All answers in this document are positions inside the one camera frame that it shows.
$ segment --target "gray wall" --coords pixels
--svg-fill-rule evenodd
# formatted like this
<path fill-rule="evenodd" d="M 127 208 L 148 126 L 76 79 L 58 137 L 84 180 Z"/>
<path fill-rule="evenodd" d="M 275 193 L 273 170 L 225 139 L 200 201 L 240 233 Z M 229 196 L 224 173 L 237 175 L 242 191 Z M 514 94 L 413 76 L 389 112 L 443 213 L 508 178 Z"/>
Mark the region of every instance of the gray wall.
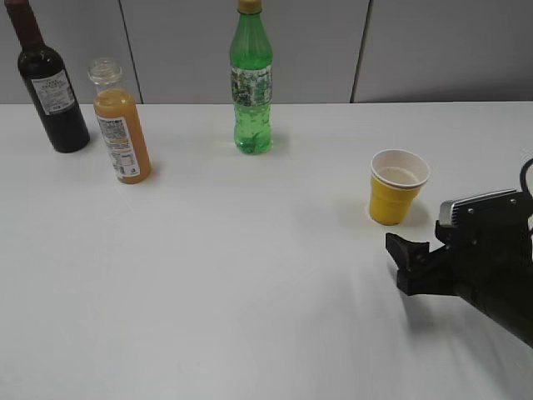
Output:
<path fill-rule="evenodd" d="M 533 98 L 533 1 L 264 0 L 276 103 Z M 45 41 L 63 56 L 82 103 L 87 65 L 114 56 L 145 103 L 230 103 L 237 0 L 32 0 Z M 128 48 L 128 35 L 132 54 Z M 0 12 L 0 103 L 29 103 L 20 47 Z"/>
<path fill-rule="evenodd" d="M 265 0 L 276 103 L 348 103 L 368 0 Z M 122 0 L 145 103 L 230 103 L 237 0 Z"/>
<path fill-rule="evenodd" d="M 356 102 L 533 98 L 531 0 L 374 0 Z"/>
<path fill-rule="evenodd" d="M 33 0 L 32 8 L 46 44 L 61 54 L 80 103 L 91 103 L 95 94 L 87 77 L 90 61 L 106 55 L 113 55 L 121 63 L 127 88 L 139 100 L 137 81 L 117 1 Z M 20 50 L 17 36 L 2 2 L 0 103 L 30 102 L 17 70 Z"/>

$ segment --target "white cup rim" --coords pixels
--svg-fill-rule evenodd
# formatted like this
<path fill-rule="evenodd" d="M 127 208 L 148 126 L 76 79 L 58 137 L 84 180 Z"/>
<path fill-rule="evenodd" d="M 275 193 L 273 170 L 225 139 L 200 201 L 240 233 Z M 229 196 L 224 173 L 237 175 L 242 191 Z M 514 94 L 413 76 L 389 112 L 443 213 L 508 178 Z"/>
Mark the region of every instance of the white cup rim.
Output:
<path fill-rule="evenodd" d="M 421 165 L 423 166 L 423 168 L 426 170 L 426 174 L 424 176 L 424 179 L 420 180 L 419 182 L 417 183 L 412 183 L 412 184 L 404 184 L 404 183 L 396 183 L 396 182 L 393 182 L 393 181 L 390 181 L 388 179 L 385 179 L 384 177 L 382 177 L 378 171 L 375 169 L 375 166 L 374 166 L 374 163 L 375 163 L 375 160 L 378 156 L 382 155 L 383 153 L 404 153 L 404 154 L 408 154 L 410 155 L 411 157 L 413 157 L 414 159 L 418 160 L 419 162 L 421 162 Z M 381 150 L 380 152 L 377 152 L 374 157 L 372 157 L 372 161 L 371 161 L 371 170 L 372 170 L 372 175 L 377 179 L 379 180 L 380 182 L 382 183 L 385 183 L 385 185 L 387 186 L 390 186 L 390 187 L 393 187 L 393 188 L 399 188 L 399 189 L 415 189 L 415 188 L 421 188 L 422 186 L 424 186 L 427 181 L 429 180 L 430 176 L 431 176 L 431 170 L 430 170 L 430 166 L 427 164 L 426 160 L 424 160 L 424 158 L 420 157 L 418 154 L 415 154 L 413 152 L 409 152 L 407 150 L 403 150 L 403 149 L 400 149 L 400 148 L 389 148 L 389 149 L 386 149 L 386 150 Z"/>

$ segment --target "green plastic bottle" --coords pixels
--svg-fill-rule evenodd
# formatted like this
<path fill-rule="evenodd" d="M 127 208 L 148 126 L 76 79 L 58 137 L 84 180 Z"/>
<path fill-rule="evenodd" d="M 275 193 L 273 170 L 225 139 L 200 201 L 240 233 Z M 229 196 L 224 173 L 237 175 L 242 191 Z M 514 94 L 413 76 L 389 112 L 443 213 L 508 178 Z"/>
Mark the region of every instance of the green plastic bottle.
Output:
<path fill-rule="evenodd" d="M 261 22 L 262 0 L 239 0 L 238 11 L 230 50 L 235 144 L 245 154 L 261 154 L 272 143 L 272 47 Z"/>

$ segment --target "wine bottle neck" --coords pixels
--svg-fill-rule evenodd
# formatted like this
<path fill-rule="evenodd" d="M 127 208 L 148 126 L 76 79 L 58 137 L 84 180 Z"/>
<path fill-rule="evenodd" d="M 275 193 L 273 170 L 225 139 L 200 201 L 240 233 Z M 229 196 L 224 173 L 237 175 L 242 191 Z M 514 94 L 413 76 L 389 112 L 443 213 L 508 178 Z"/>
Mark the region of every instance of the wine bottle neck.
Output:
<path fill-rule="evenodd" d="M 6 8 L 22 48 L 43 46 L 41 31 L 29 2 L 6 0 Z"/>

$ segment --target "yellow cup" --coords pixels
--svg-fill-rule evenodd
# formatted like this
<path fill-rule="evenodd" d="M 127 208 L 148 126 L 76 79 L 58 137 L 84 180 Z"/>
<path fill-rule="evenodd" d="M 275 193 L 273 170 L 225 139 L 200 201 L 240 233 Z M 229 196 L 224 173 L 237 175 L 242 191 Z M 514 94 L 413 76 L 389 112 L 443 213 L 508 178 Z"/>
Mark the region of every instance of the yellow cup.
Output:
<path fill-rule="evenodd" d="M 405 150 L 385 150 L 371 163 L 371 217 L 383 225 L 401 223 L 430 177 L 427 163 Z"/>

